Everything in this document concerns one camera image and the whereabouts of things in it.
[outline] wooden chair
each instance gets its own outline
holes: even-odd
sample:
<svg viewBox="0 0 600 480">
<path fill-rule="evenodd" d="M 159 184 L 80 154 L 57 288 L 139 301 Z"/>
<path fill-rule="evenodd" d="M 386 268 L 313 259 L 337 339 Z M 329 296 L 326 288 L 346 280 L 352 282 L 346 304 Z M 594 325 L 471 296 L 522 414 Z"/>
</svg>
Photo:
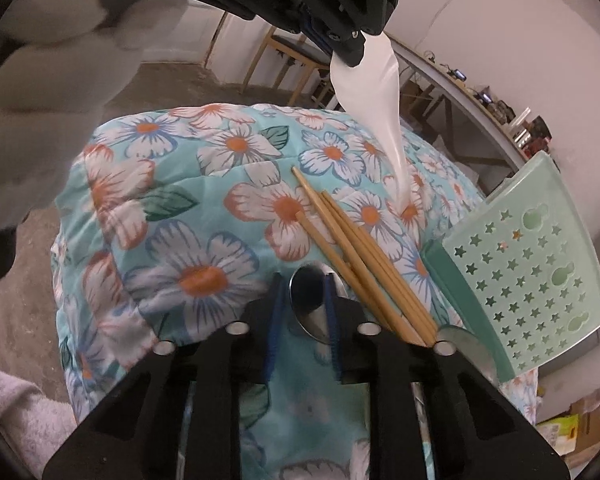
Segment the wooden chair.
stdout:
<svg viewBox="0 0 600 480">
<path fill-rule="evenodd" d="M 291 67 L 296 61 L 299 61 L 304 65 L 304 70 L 302 70 L 300 81 L 298 81 L 296 89 L 294 90 L 293 94 L 291 94 L 291 98 L 286 104 L 287 106 L 293 106 L 298 97 L 300 97 L 304 86 L 309 81 L 309 78 L 314 70 L 329 70 L 330 60 L 329 57 L 318 48 L 306 44 L 306 36 L 304 34 L 301 34 L 297 40 L 294 40 L 292 38 L 280 36 L 279 34 L 273 34 L 275 30 L 276 27 L 271 27 L 262 40 L 262 44 L 256 52 L 249 69 L 247 70 L 247 75 L 244 77 L 242 87 L 240 88 L 240 93 L 244 92 L 244 89 L 247 88 L 249 79 L 251 79 L 254 70 L 256 70 L 256 66 L 260 61 L 262 54 L 264 54 L 264 51 L 268 46 L 270 46 L 275 48 L 277 51 L 282 52 L 282 54 L 286 56 L 285 63 L 280 69 L 280 72 L 278 72 L 278 76 L 273 83 L 274 90 L 280 86 L 280 83 L 282 83 L 282 80 L 285 78 L 289 67 Z"/>
</svg>

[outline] white door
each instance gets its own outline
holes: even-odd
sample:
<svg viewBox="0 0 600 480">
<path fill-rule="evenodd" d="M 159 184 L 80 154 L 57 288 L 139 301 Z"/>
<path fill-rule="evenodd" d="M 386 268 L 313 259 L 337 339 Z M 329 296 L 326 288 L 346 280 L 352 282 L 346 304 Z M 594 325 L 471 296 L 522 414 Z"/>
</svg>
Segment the white door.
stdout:
<svg viewBox="0 0 600 480">
<path fill-rule="evenodd" d="M 202 62 L 221 17 L 222 10 L 189 0 L 189 8 L 175 30 L 145 51 L 143 60 Z"/>
</svg>

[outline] light green perforated panel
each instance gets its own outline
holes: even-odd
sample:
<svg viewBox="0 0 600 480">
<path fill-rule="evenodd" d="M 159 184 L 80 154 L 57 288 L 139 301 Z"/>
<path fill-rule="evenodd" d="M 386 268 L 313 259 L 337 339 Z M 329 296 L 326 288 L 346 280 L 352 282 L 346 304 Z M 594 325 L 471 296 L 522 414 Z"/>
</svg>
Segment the light green perforated panel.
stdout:
<svg viewBox="0 0 600 480">
<path fill-rule="evenodd" d="M 547 154 L 535 155 L 442 245 L 517 373 L 600 327 L 600 266 Z"/>
</svg>

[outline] green plastic basket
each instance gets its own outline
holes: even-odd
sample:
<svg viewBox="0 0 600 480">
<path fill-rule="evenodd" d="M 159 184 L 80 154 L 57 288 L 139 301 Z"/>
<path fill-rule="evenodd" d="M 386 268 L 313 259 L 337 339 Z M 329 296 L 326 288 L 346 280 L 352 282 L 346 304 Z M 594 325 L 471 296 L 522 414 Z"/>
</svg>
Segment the green plastic basket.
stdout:
<svg viewBox="0 0 600 480">
<path fill-rule="evenodd" d="M 551 158 L 536 154 L 442 240 L 433 279 L 508 381 L 600 327 L 600 265 Z"/>
</svg>

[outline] metal screw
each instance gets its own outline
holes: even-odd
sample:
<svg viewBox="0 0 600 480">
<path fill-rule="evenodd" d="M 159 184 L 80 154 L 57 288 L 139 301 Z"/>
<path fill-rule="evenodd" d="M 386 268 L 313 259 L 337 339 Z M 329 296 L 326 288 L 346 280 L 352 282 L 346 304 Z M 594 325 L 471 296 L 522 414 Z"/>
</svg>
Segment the metal screw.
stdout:
<svg viewBox="0 0 600 480">
<path fill-rule="evenodd" d="M 158 355 L 169 355 L 173 353 L 176 349 L 175 343 L 171 341 L 158 341 L 154 345 L 154 354 Z"/>
<path fill-rule="evenodd" d="M 249 331 L 249 325 L 243 321 L 234 321 L 233 323 L 229 323 L 225 330 L 231 335 L 242 335 Z"/>
<path fill-rule="evenodd" d="M 382 329 L 376 323 L 366 322 L 358 325 L 358 333 L 362 335 L 378 335 Z"/>
<path fill-rule="evenodd" d="M 436 354 L 446 357 L 456 353 L 456 345 L 449 341 L 438 341 L 433 346 L 433 350 Z"/>
</svg>

